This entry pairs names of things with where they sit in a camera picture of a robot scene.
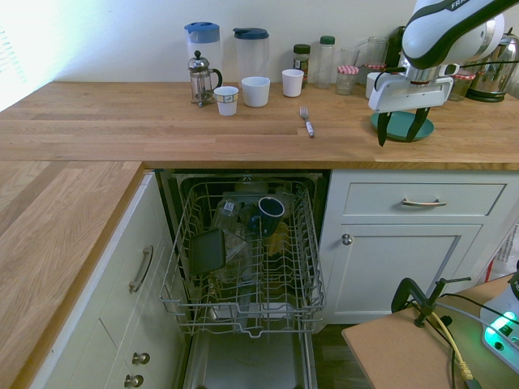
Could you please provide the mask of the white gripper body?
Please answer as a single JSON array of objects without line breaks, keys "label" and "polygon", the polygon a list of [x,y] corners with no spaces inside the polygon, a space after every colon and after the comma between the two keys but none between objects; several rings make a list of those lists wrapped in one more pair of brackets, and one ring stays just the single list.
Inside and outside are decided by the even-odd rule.
[{"label": "white gripper body", "polygon": [[368,101],[377,113],[441,106],[453,86],[451,77],[433,79],[427,84],[412,84],[402,75],[376,76]]}]

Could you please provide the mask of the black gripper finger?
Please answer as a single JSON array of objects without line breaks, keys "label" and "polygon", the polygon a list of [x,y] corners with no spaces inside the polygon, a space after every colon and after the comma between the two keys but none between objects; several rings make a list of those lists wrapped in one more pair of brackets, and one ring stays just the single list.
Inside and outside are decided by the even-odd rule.
[{"label": "black gripper finger", "polygon": [[390,113],[380,113],[377,118],[377,134],[378,142],[381,147],[384,146],[387,139],[387,129],[390,121]]},{"label": "black gripper finger", "polygon": [[415,139],[416,135],[422,128],[424,122],[426,121],[428,116],[428,107],[417,109],[414,115],[414,120],[412,121],[410,128],[408,129],[406,135],[406,141],[411,142]]}]

